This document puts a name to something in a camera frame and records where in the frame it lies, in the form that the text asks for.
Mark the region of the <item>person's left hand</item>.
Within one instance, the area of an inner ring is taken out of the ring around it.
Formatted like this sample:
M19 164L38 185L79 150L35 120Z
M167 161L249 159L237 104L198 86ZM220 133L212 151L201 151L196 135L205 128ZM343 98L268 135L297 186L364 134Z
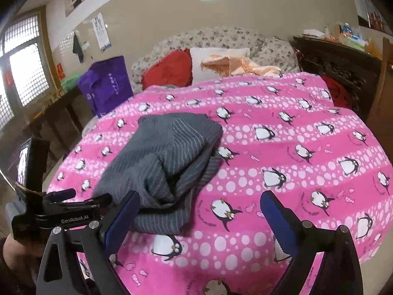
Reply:
M9 234L3 245L3 257L6 265L16 272L24 272L27 269L29 258L40 258L44 253L45 245L30 240L15 240Z

